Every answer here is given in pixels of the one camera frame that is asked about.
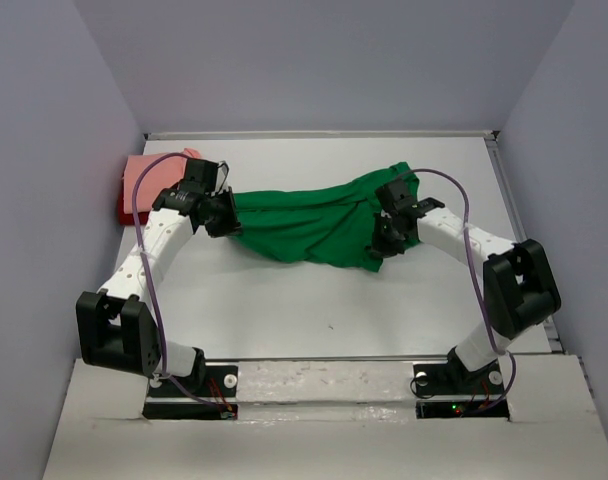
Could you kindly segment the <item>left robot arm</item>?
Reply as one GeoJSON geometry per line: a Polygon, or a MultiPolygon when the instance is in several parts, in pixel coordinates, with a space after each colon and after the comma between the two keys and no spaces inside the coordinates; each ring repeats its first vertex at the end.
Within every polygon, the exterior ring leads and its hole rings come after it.
{"type": "Polygon", "coordinates": [[[136,243],[113,275],[78,298],[75,313],[83,361],[149,380],[179,392],[199,392],[207,377],[204,352],[166,338],[156,293],[176,256],[199,229],[212,238],[242,231],[229,167],[188,157],[183,177],[161,190],[145,223],[134,223],[136,243]]]}

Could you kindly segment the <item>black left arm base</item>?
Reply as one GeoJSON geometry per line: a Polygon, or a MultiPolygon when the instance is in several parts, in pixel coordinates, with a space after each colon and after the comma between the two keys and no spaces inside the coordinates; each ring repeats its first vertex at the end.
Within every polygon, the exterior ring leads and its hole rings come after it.
{"type": "Polygon", "coordinates": [[[237,364],[207,363],[201,385],[189,378],[179,378],[177,382],[163,380],[157,386],[148,386],[142,410],[145,419],[234,421],[238,418],[237,364]]]}

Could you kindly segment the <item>green t shirt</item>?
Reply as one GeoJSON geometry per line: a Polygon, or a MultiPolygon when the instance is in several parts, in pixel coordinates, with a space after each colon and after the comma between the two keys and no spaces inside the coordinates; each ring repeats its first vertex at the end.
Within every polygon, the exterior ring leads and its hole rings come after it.
{"type": "Polygon", "coordinates": [[[377,272],[385,258],[418,244],[411,238],[381,253],[373,246],[375,218],[382,211],[376,190],[399,175],[416,195],[420,180],[405,162],[324,189],[236,193],[242,234],[234,239],[277,262],[312,262],[377,272]]]}

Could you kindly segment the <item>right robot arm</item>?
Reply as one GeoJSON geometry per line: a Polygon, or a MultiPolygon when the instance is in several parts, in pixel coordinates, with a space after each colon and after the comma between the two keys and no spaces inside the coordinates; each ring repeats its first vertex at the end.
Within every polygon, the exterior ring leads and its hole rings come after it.
{"type": "Polygon", "coordinates": [[[420,399],[468,395],[495,373],[497,361],[522,334],[561,307],[561,297],[544,247],[533,239],[505,239],[473,226],[444,203],[419,200],[404,179],[379,187],[370,253],[401,255],[410,241],[432,246],[464,265],[473,283],[482,320],[441,364],[416,370],[411,381],[420,399]]]}

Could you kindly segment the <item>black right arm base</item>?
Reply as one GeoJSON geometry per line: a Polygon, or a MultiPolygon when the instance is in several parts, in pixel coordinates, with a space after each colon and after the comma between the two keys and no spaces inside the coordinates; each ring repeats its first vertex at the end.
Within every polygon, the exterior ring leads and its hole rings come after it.
{"type": "Polygon", "coordinates": [[[498,362],[486,367],[480,376],[455,384],[446,376],[445,363],[413,365],[409,382],[416,398],[419,420],[456,418],[509,419],[507,401],[496,402],[504,393],[504,381],[498,362]]]}

